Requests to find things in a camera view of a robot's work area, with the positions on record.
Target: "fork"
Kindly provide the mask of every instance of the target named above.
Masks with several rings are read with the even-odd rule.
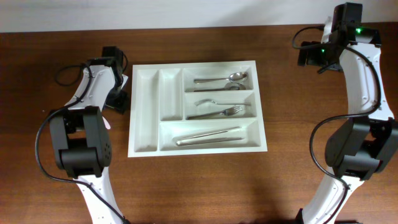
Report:
[[[214,115],[224,115],[224,116],[231,116],[234,115],[236,113],[241,112],[242,106],[233,106],[231,108],[222,110],[222,111],[218,111],[218,112],[213,112],[213,113],[207,113],[207,114],[202,114],[202,115],[196,115],[196,116],[188,116],[187,119],[202,119],[202,118],[207,118],[210,116],[214,116]]]

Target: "metal spoon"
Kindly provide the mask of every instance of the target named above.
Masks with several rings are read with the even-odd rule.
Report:
[[[207,89],[207,90],[194,90],[197,91],[224,91],[224,90],[245,90],[246,87],[240,83],[227,83],[224,88]]]
[[[193,82],[198,84],[198,83],[206,83],[206,82],[212,82],[212,81],[217,81],[217,80],[229,80],[231,83],[241,83],[248,79],[248,73],[247,72],[235,72],[229,75],[228,78],[207,78],[207,79],[196,79]]]
[[[250,103],[217,103],[214,100],[211,99],[204,99],[204,100],[199,100],[195,102],[196,106],[202,105],[204,103],[214,103],[216,105],[245,105],[245,106],[250,106]]]

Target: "white plastic tray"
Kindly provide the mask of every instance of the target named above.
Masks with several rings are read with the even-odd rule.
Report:
[[[193,92],[221,88],[227,80],[195,84],[196,78],[226,78],[248,72],[242,84],[246,90]],[[186,120],[187,116],[221,111],[233,105],[205,103],[247,103],[243,111],[208,119]],[[177,146],[175,139],[240,126],[241,129],[208,138],[241,137],[242,140]],[[176,156],[227,152],[265,152],[266,134],[255,61],[133,65],[128,157]]]

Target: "wood grain surface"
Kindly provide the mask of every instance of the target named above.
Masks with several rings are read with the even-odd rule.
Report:
[[[391,110],[398,115],[398,23],[380,29],[381,71]],[[314,196],[323,174],[313,164],[308,139],[322,119],[347,112],[342,73],[317,75],[298,67],[291,39],[303,26],[206,29],[99,30],[0,34],[0,223],[91,223],[73,184],[44,177],[34,157],[37,129],[51,109],[64,105],[77,84],[58,86],[61,67],[101,55],[116,45],[131,65],[255,60],[268,152],[127,158],[129,111],[104,110],[113,144],[110,178],[118,207],[133,223],[278,223],[293,219]],[[308,31],[298,38],[320,40]],[[76,75],[72,71],[66,75]],[[131,80],[127,84],[131,92]],[[323,161],[328,137],[341,121],[315,138]],[[44,166],[55,166],[49,129],[40,142]],[[397,223],[398,156],[360,187],[338,220]]]

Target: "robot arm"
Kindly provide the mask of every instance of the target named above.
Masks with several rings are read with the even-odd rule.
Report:
[[[128,79],[122,74],[123,53],[116,47],[104,47],[103,56],[89,60],[87,64],[92,77],[89,77],[88,69],[84,69],[75,96],[67,105],[76,100],[80,102],[50,120],[55,162],[69,177],[91,185],[92,190],[111,206],[103,203],[86,186],[78,184],[93,223],[128,223],[118,216],[122,214],[109,181],[112,147],[106,129],[110,127],[101,114],[105,106],[121,113],[126,108],[127,94],[121,90]],[[86,95],[77,98],[85,91],[89,79],[91,85]],[[71,137],[83,130],[85,138]]]
[[[337,6],[333,22],[328,20],[325,24],[322,42],[351,48],[365,55],[373,65],[378,80],[368,63],[343,47],[325,45],[325,48],[300,52],[299,65],[319,65],[323,67],[320,73],[325,68],[344,71],[349,114],[371,111],[377,103],[378,94],[381,104],[367,116],[349,118],[326,144],[328,172],[343,179],[349,186],[344,201],[346,189],[343,183],[325,175],[312,201],[300,210],[297,217],[299,223],[334,223],[353,191],[373,173],[381,172],[398,147],[398,125],[388,107],[381,81],[379,33],[360,26],[361,13],[361,4]],[[367,139],[369,133],[373,140]]]

